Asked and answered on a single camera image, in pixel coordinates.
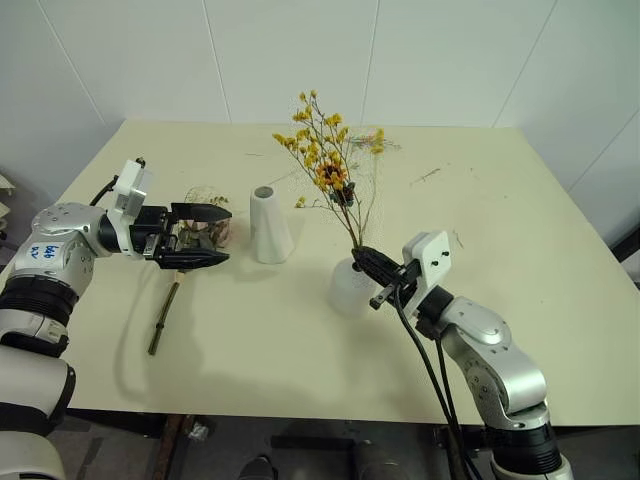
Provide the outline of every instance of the beige tabletop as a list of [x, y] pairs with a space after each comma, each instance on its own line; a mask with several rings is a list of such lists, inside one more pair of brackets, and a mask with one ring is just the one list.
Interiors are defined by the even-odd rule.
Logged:
[[[234, 214], [231, 259], [187, 274], [155, 357], [147, 346], [172, 272], [122, 255], [96, 262], [69, 324], [71, 406], [444, 421], [390, 307], [355, 319], [328, 306], [349, 239], [328, 212], [293, 208], [300, 195], [315, 196], [271, 138], [283, 129], [127, 121], [65, 192], [62, 201], [89, 202], [126, 159], [143, 155], [154, 174], [147, 204], [207, 186]], [[523, 135], [393, 127], [386, 136], [395, 148], [378, 165], [367, 243], [400, 259], [415, 233], [447, 230], [453, 268], [443, 286], [503, 316], [547, 379], [552, 421], [639, 423], [640, 295]], [[275, 188], [296, 244], [281, 265], [250, 255], [249, 194], [262, 184]], [[448, 365], [461, 421], [480, 423]]]

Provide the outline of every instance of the floor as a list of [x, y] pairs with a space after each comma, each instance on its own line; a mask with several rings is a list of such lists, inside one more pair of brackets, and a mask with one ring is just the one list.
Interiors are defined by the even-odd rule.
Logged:
[[[357, 421], [207, 417], [204, 442], [182, 439], [169, 480], [234, 480], [256, 454], [267, 453], [281, 480], [350, 478], [351, 440], [371, 440], [405, 468], [410, 479], [448, 479], [447, 460], [429, 426]], [[325, 439], [305, 448], [282, 448], [282, 436]], [[68, 417], [50, 435], [67, 469], [68, 480], [146, 480], [151, 478], [158, 440]], [[640, 479], [640, 427], [618, 427], [560, 440], [577, 480]], [[488, 453], [475, 460], [493, 479]]]

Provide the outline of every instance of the wall tile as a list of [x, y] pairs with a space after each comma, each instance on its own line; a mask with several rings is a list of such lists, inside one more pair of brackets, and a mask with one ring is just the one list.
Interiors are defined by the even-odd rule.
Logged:
[[288, 123], [297, 94], [360, 121], [376, 0], [206, 0], [233, 122]]
[[609, 245], [640, 224], [638, 127], [636, 114], [569, 192]]
[[637, 0], [560, 0], [497, 126], [570, 188], [637, 108]]
[[200, 0], [43, 7], [107, 122], [228, 121]]
[[382, 0], [365, 123], [491, 126], [552, 5]]
[[0, 171], [18, 187], [2, 201], [21, 241], [114, 127], [96, 115], [36, 2], [3, 3], [0, 65]]

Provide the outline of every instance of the white vase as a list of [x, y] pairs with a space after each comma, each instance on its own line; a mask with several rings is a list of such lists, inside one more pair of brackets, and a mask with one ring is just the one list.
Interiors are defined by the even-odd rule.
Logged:
[[262, 186], [251, 192], [249, 216], [255, 259], [269, 264], [284, 262], [293, 251], [293, 239], [272, 187]]
[[369, 307], [374, 296], [376, 283], [364, 272], [353, 268], [353, 258], [345, 258], [333, 269], [327, 300], [342, 315], [361, 317]]

